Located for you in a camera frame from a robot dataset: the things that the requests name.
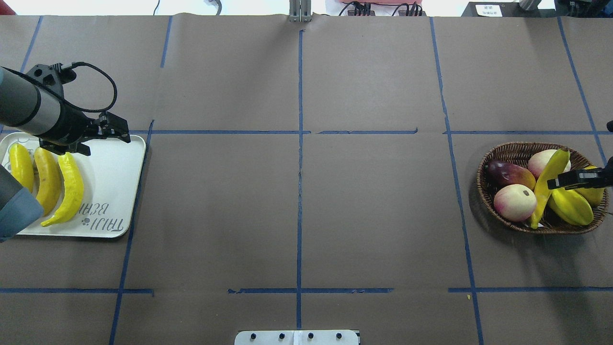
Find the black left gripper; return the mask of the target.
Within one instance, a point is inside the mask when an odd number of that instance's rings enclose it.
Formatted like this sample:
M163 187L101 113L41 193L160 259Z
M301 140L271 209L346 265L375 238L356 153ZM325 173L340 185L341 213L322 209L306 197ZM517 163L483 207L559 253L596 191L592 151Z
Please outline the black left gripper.
M57 122L40 135L39 147L55 155L77 153L90 156L91 149L85 142L94 139L119 139L130 143L128 122L112 112L105 111L99 115L96 124L96 120L87 117L83 112L62 106Z

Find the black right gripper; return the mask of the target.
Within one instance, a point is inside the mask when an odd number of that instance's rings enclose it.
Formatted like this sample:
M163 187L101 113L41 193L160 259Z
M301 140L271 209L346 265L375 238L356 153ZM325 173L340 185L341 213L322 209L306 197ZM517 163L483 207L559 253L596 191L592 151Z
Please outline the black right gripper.
M564 188L572 190L577 188L606 188L613 186L613 157L607 160L604 168L585 168L559 174L547 181L549 190Z

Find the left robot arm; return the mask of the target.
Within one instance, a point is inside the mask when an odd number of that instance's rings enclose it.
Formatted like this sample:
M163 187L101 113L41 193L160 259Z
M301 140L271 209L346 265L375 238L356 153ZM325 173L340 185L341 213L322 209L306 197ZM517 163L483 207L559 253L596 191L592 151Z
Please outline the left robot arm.
M88 67L112 86L113 98L100 109L72 104L64 85L75 69ZM89 140L131 142L127 121L112 114L114 80L87 62L35 65L23 73L1 68L1 126L14 129L1 141L1 241L28 227L62 224L75 216L85 196L85 180L75 155L90 156Z

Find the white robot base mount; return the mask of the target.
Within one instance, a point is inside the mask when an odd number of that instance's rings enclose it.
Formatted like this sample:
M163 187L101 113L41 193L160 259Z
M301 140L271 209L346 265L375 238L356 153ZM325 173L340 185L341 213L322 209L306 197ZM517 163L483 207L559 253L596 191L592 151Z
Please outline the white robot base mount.
M241 331L235 345L360 345L359 331L331 330L253 330Z

